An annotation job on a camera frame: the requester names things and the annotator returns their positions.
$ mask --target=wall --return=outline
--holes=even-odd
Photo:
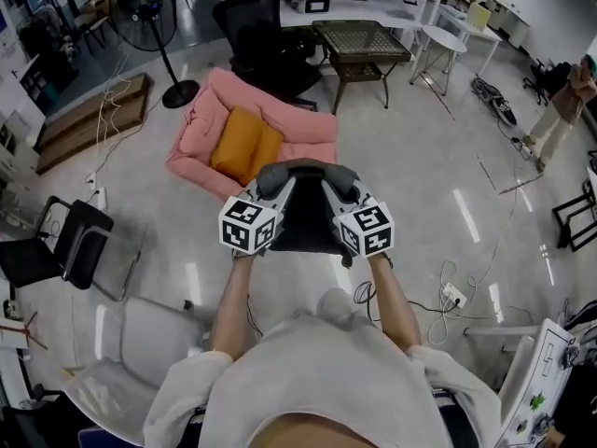
[[[589,49],[587,49],[587,53],[590,56],[592,56],[595,59],[595,61],[597,62],[597,36],[590,44]]]
[[[540,60],[577,62],[597,35],[594,0],[501,0],[528,21],[522,46]]]

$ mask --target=white stool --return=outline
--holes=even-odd
[[[443,28],[439,28],[438,26],[424,26],[423,31],[427,35],[427,42],[425,44],[423,44],[422,42],[422,44],[419,45],[417,57],[415,58],[414,64],[412,65],[412,72],[410,74],[410,84],[414,84],[415,79],[425,75],[441,88],[441,85],[434,80],[434,78],[429,74],[427,70],[429,70],[429,68],[431,68],[431,66],[433,66],[437,60],[439,60],[442,56],[448,53],[448,61],[446,62],[446,67],[443,70],[443,72],[446,74],[446,87],[443,89],[442,94],[446,96],[446,94],[448,93],[448,84],[450,82],[450,74],[454,58],[457,53],[466,53],[466,45],[462,41],[460,41],[455,35],[452,35],[450,32],[447,32],[446,30],[444,30]],[[431,55],[431,42],[437,43],[442,48],[444,48],[444,50],[441,53],[439,53],[439,55],[435,58],[434,61],[430,63],[429,55]],[[423,50],[425,48],[427,48],[427,59],[425,61],[423,70],[419,72],[419,74],[417,74],[419,61],[421,60],[421,55],[423,54]]]

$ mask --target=white cable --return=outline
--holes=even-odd
[[[507,228],[507,226],[510,224],[510,221],[514,217],[514,211],[516,209],[516,202],[518,200],[518,192],[519,192],[518,191],[518,181],[516,179],[516,154],[514,154],[512,169],[513,169],[513,173],[514,173],[515,188],[514,188],[514,202],[512,203],[512,209],[510,211],[510,216],[508,217],[506,224],[504,224],[504,226],[502,226],[502,233],[500,234],[500,237],[497,240],[497,243],[495,244],[495,249],[493,250],[492,260],[491,260],[489,266],[487,267],[485,274],[481,277],[481,279],[479,281],[475,278],[474,275],[469,275],[468,278],[466,279],[466,282],[468,283],[468,285],[473,288],[473,296],[470,298],[470,302],[468,304],[468,309],[463,314],[453,311],[453,309],[456,306],[456,302],[453,300],[452,295],[450,295],[449,297],[445,297],[444,293],[443,293],[443,290],[444,290],[446,284],[448,284],[450,282],[450,279],[452,277],[454,277],[456,275],[456,273],[458,272],[458,266],[456,265],[456,262],[454,262],[453,260],[446,260],[446,261],[444,261],[443,265],[441,266],[441,272],[439,273],[439,310],[441,310],[442,314],[433,324],[431,324],[431,327],[429,327],[429,330],[427,331],[427,340],[432,345],[443,345],[446,341],[448,341],[448,338],[450,337],[450,330],[448,328],[448,319],[459,320],[461,318],[471,318],[471,319],[492,318],[491,316],[487,316],[487,315],[469,315],[469,312],[473,306],[475,298],[477,297],[477,292],[479,291],[479,286],[481,284],[483,284],[483,282],[485,282],[485,278],[487,277],[487,275],[489,274],[490,270],[493,267],[493,263],[495,262],[495,258],[497,257],[497,251],[500,247],[500,244],[502,243],[502,240],[504,239],[504,230]],[[447,280],[444,281],[444,272],[446,270],[447,264],[453,265],[454,272]],[[445,334],[446,334],[445,337],[440,342],[434,341],[432,338],[433,330],[439,322],[443,322],[444,330],[445,330]]]
[[[112,125],[112,128],[114,128],[114,130],[117,132],[117,134],[120,134],[120,131],[118,130],[117,126],[114,124],[114,115],[121,108],[121,105],[117,105],[115,103],[114,99],[117,98],[118,96],[120,96],[121,94],[123,94],[125,91],[127,91],[131,87],[132,83],[129,80],[124,79],[120,75],[120,73],[124,69],[125,64],[129,60],[129,57],[131,54],[125,53],[122,50],[120,45],[118,45],[118,50],[120,51],[121,54],[118,57],[118,61],[114,67],[114,71],[110,75],[110,78],[108,78],[105,81],[104,86],[102,88],[102,94],[104,95],[104,98],[102,99],[102,102],[100,104],[100,109],[98,111],[97,128],[96,128],[96,132],[95,132],[95,156],[93,158],[92,170],[85,176],[86,181],[90,175],[92,175],[93,173],[96,172],[96,167],[97,167],[99,156],[100,156],[100,131],[102,130],[102,125],[104,125],[104,142],[107,139],[107,132],[108,132],[109,126],[108,126],[108,122],[104,118],[104,106],[106,103],[109,103],[116,107],[115,111],[112,113],[112,116],[110,118],[110,124]],[[128,83],[127,88],[118,94],[115,94],[114,91],[110,90],[110,85],[112,84],[112,81],[114,80],[115,77],[118,77],[118,79],[120,79],[120,81]]]

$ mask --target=power strip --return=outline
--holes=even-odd
[[[465,308],[466,297],[460,290],[458,290],[452,283],[448,282],[442,289],[441,293],[446,299],[452,301],[458,301],[458,307],[461,309]]]
[[[108,198],[105,193],[105,188],[97,189],[97,208],[105,213],[108,207]]]

